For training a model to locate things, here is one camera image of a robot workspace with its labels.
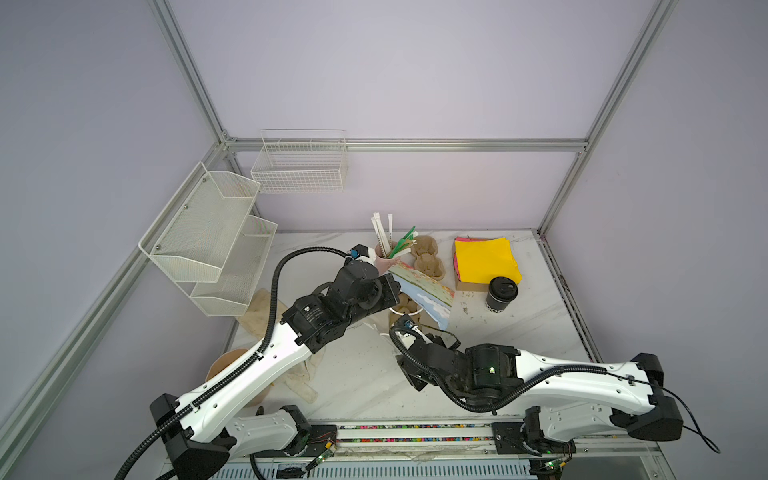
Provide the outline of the painted paper gift bag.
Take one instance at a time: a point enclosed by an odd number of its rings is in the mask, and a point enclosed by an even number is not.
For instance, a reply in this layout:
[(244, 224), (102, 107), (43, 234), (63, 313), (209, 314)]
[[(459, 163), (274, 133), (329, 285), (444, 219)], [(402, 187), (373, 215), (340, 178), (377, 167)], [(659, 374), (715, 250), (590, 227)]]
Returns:
[(440, 328), (449, 326), (455, 295), (452, 289), (403, 263), (396, 263), (388, 272), (400, 284), (401, 292), (422, 307)]

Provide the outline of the paper coffee cup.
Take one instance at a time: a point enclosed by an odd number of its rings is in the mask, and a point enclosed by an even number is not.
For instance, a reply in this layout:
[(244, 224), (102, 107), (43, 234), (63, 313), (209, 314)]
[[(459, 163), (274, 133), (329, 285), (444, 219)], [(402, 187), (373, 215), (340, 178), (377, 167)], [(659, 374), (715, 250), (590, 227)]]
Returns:
[(497, 276), (488, 284), (486, 307), (493, 312), (504, 311), (518, 296), (517, 283), (507, 277)]

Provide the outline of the brown pulp cup carrier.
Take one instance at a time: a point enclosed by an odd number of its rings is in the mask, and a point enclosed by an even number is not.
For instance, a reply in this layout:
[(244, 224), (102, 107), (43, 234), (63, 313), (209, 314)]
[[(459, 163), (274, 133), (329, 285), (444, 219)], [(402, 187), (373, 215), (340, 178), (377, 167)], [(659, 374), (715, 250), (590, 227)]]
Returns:
[(389, 308), (388, 325), (392, 327), (403, 316), (408, 316), (413, 323), (419, 324), (422, 312), (423, 308), (409, 295), (400, 293), (398, 302)]

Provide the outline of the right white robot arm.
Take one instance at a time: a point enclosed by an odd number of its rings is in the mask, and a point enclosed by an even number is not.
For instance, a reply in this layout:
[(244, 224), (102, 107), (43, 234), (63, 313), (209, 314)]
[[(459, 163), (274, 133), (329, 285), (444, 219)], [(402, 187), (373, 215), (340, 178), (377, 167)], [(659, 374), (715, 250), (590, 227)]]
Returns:
[(522, 408), (524, 441), (535, 452), (607, 431), (652, 442), (682, 436), (680, 403), (665, 390), (654, 354), (624, 363), (571, 363), (496, 344), (449, 348), (414, 328), (394, 327), (389, 337), (414, 389), (433, 385), (471, 413)]

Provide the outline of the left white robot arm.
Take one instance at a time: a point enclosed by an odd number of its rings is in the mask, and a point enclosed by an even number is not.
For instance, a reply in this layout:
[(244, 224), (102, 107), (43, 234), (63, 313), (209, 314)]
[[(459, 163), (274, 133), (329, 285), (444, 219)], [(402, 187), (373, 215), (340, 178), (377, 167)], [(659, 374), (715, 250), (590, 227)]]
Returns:
[(328, 286), (298, 298), (275, 321), (271, 335), (213, 379), (180, 396), (162, 394), (150, 405), (175, 476), (209, 479), (245, 445), (235, 416), (265, 387), (354, 323), (399, 300), (393, 274), (352, 260)]

